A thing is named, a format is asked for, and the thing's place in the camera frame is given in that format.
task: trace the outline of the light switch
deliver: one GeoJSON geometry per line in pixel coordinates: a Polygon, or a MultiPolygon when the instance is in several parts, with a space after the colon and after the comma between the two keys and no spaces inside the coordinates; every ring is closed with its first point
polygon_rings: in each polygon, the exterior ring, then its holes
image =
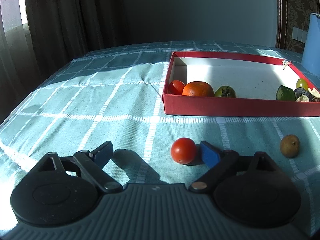
{"type": "Polygon", "coordinates": [[[298,40],[298,41],[301,41],[301,40],[302,40],[302,32],[303,32],[302,29],[298,29],[298,37],[297,37],[297,40],[298,40]]]}
{"type": "Polygon", "coordinates": [[[302,39],[301,39],[301,42],[306,43],[306,41],[307,41],[307,34],[308,34],[308,32],[302,31],[302,39]]]}
{"type": "Polygon", "coordinates": [[[298,28],[292,27],[292,38],[296,40],[298,38],[298,28]]]}

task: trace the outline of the silver bolt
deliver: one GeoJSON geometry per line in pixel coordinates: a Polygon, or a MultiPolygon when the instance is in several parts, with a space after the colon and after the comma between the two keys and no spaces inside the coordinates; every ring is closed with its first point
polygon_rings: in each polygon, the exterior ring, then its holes
{"type": "Polygon", "coordinates": [[[117,189],[119,188],[121,185],[117,182],[107,182],[105,185],[104,185],[104,188],[105,189],[117,189]]]}
{"type": "Polygon", "coordinates": [[[205,189],[207,187],[207,184],[202,181],[197,181],[191,184],[191,187],[193,189],[205,189]]]}

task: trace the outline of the brown floral wallpaper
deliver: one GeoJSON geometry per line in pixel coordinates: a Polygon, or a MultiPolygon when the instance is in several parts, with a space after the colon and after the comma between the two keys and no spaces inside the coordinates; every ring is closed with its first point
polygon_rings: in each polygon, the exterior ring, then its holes
{"type": "Polygon", "coordinates": [[[288,25],[286,46],[287,50],[302,53],[304,43],[293,40],[292,27],[295,26],[304,31],[308,31],[310,13],[319,12],[319,0],[288,0],[288,25]]]}

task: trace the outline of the box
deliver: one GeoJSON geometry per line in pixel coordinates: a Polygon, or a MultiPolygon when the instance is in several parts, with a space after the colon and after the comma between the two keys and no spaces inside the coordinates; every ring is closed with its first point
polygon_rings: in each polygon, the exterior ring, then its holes
{"type": "Polygon", "coordinates": [[[320,116],[320,103],[277,101],[280,85],[295,90],[299,78],[315,86],[291,62],[284,59],[229,52],[173,52],[164,84],[162,100],[169,115],[195,116],[320,116]],[[231,86],[237,98],[172,95],[172,80],[185,84],[209,83],[216,91],[231,86]]]}

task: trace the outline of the blue cylinder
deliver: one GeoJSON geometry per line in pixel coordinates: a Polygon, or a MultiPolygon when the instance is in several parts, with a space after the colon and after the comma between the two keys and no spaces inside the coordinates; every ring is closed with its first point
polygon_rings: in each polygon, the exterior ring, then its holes
{"type": "Polygon", "coordinates": [[[320,78],[320,14],[311,13],[301,65],[320,78]]]}

